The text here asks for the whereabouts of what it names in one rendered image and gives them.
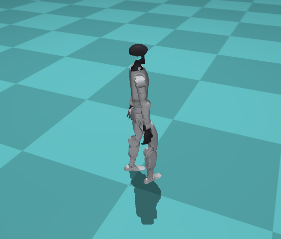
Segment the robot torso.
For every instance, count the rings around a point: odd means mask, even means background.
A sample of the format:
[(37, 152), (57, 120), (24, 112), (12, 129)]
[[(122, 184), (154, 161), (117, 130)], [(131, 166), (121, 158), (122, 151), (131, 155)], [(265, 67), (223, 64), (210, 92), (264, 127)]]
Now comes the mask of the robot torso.
[[(133, 66), (133, 65), (132, 65)], [(131, 66), (131, 67), (132, 67)], [(143, 65), (141, 65), (143, 67), (143, 70), (140, 70), (141, 67), (138, 67), (137, 71), (132, 71), (131, 72), (131, 67), (129, 69), (129, 79), (130, 79), (130, 88), (131, 88), (131, 96), (132, 96), (132, 102), (133, 102), (133, 107), (131, 108), (131, 118), (132, 120), (137, 123), (139, 121), (139, 119), (142, 118), (142, 108), (140, 106), (140, 102), (139, 102), (139, 97), (138, 97), (138, 92), (137, 92), (137, 88), (135, 86), (135, 76), (136, 75), (143, 75), (143, 77), (146, 80), (146, 92), (147, 92), (147, 97), (148, 97), (148, 86), (149, 86), (149, 78), (148, 78), (148, 74), (147, 71), (145, 69), (145, 67)], [(146, 99), (147, 99), (146, 97)]]

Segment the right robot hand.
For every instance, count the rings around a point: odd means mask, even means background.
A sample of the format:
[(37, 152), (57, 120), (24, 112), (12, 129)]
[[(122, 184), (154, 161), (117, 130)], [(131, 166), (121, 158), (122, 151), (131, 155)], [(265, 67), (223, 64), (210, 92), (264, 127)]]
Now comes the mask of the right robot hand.
[(144, 133), (144, 141), (143, 141), (142, 145), (146, 145), (151, 142), (151, 138), (153, 137), (153, 135), (150, 130), (151, 130), (151, 128), (146, 130), (145, 125), (143, 125), (143, 131), (145, 133)]

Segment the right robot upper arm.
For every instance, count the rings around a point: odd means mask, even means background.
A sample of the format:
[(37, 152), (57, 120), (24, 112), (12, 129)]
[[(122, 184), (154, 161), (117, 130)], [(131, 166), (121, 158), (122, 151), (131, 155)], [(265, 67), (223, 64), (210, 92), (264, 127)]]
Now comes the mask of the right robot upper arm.
[(137, 88), (141, 108), (144, 103), (149, 103), (151, 105), (150, 101), (146, 99), (147, 97), (146, 80), (143, 77), (143, 75), (136, 75), (134, 81), (135, 81), (135, 86)]

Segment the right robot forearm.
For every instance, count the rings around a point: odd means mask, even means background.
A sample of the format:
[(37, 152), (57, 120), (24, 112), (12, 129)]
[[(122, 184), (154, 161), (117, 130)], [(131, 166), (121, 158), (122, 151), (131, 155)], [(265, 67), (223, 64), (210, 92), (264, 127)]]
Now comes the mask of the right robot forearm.
[(146, 130), (150, 129), (150, 104), (149, 103), (144, 103), (142, 106), (142, 123), (145, 125)]

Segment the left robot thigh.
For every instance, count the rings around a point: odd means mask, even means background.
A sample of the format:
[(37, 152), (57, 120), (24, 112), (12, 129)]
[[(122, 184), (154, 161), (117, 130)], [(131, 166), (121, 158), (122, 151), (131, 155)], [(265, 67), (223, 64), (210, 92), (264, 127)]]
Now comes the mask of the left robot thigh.
[[(129, 117), (131, 118), (131, 109), (128, 110), (128, 114), (129, 114)], [(131, 118), (132, 119), (132, 118)], [(142, 138), (142, 131), (140, 130), (139, 128), (139, 125), (137, 123), (135, 123), (134, 121), (132, 121), (132, 124), (133, 124), (133, 129), (134, 129), (134, 132), (135, 132), (135, 135), (134, 136), (131, 136), (129, 137), (128, 139), (128, 143), (129, 145), (131, 145), (132, 147), (136, 147), (138, 145), (138, 143), (140, 142), (141, 138)]]

